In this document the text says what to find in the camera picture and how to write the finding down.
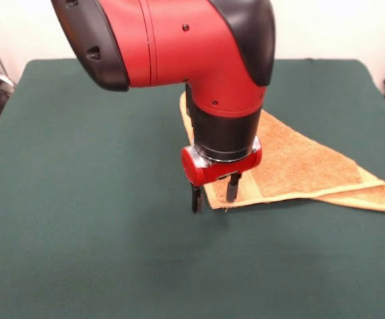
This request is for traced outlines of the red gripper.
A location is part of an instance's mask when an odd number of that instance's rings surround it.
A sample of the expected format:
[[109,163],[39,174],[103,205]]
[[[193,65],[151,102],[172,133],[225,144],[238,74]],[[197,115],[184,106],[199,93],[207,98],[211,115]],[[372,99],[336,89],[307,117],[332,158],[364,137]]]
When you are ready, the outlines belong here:
[[236,200],[242,173],[253,169],[261,162],[261,142],[259,138],[255,138],[251,153],[238,161],[213,161],[199,155],[193,146],[182,149],[181,159],[186,177],[192,187],[192,212],[199,213],[203,203],[201,186],[213,183],[222,177],[230,175],[227,184],[227,202]]

